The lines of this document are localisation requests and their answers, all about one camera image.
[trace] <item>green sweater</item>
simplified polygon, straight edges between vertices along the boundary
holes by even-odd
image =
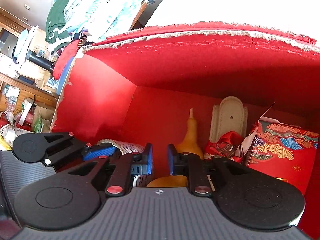
[[[55,28],[61,29],[66,21],[64,20],[64,8],[67,6],[69,0],[57,0],[54,5],[52,5],[50,12],[47,17],[47,23],[45,24],[46,38],[45,40],[49,43],[49,37],[52,36],[52,32]]]

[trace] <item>yellow rubber bulb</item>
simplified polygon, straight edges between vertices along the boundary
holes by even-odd
[[[197,143],[197,121],[193,118],[193,108],[190,109],[187,122],[187,133],[182,143],[176,146],[178,153],[189,152],[200,156],[203,159],[203,152]],[[167,176],[155,179],[147,187],[187,187],[188,179],[186,176]]]

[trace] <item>gray ribbed surface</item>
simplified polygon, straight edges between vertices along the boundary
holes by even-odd
[[[41,163],[19,161],[12,151],[0,151],[0,168],[12,208],[14,197],[23,186],[56,174],[53,167],[45,167]]]
[[[13,240],[285,240],[308,239],[297,228],[261,233],[234,225],[208,198],[186,188],[133,188],[124,197],[109,199],[85,224],[60,232],[24,228]]]

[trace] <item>light blue cloth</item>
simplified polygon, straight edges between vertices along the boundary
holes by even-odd
[[[21,52],[22,47],[28,38],[28,34],[28,30],[24,30],[20,33],[19,39],[17,41],[17,46],[13,54],[15,57],[17,57],[17,55]]]

